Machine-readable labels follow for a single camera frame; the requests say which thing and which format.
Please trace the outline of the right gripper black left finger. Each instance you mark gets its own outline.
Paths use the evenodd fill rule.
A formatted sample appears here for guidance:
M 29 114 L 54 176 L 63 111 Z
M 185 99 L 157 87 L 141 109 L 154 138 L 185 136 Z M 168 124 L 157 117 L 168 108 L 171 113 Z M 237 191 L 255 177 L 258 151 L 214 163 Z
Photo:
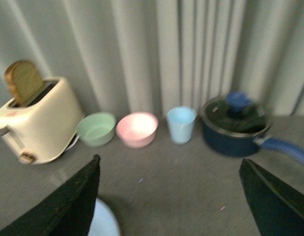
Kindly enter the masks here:
M 0 236 L 86 236 L 95 209 L 99 155 L 37 206 L 0 231 Z

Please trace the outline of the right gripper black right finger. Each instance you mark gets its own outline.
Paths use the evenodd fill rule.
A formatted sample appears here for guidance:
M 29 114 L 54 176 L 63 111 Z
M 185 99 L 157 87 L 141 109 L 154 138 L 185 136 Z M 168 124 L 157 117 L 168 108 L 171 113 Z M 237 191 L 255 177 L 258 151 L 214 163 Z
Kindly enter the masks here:
M 244 158 L 239 175 L 262 236 L 304 236 L 304 195 Z

